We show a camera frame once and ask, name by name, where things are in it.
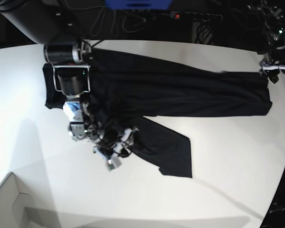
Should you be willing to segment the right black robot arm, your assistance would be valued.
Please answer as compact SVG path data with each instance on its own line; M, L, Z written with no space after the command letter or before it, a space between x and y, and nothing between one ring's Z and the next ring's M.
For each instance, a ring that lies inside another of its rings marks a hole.
M60 28L39 0L0 0L0 14L26 37L44 46L44 58L52 72L48 86L66 99L62 109L69 119L72 139L91 141L93 151L102 156L108 169L118 168L120 158L133 152L133 135L138 129L106 127L96 118L90 98L90 44Z

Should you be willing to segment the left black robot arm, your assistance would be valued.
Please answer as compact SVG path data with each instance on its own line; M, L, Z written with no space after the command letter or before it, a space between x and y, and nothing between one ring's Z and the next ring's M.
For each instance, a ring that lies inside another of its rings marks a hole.
M260 74L275 84L278 75L285 74L285 15L280 7L270 5L267 0L254 0L247 7L259 17L266 41L263 50L258 51L263 56L259 62Z

